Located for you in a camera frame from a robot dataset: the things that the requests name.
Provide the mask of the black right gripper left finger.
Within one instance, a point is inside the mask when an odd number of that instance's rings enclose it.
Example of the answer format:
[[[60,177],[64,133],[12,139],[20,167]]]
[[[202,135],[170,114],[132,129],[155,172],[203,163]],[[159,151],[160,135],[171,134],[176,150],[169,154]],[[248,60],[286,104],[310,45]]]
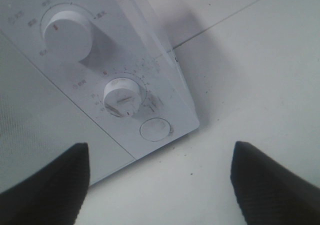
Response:
[[[76,143],[0,194],[2,225],[73,225],[90,184],[87,143]]]

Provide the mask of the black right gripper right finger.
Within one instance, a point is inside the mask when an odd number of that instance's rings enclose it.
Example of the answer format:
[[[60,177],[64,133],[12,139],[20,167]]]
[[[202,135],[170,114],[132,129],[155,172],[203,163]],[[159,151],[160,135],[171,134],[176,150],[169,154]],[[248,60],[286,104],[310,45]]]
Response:
[[[252,144],[237,141],[230,180],[248,225],[318,225],[320,189]]]

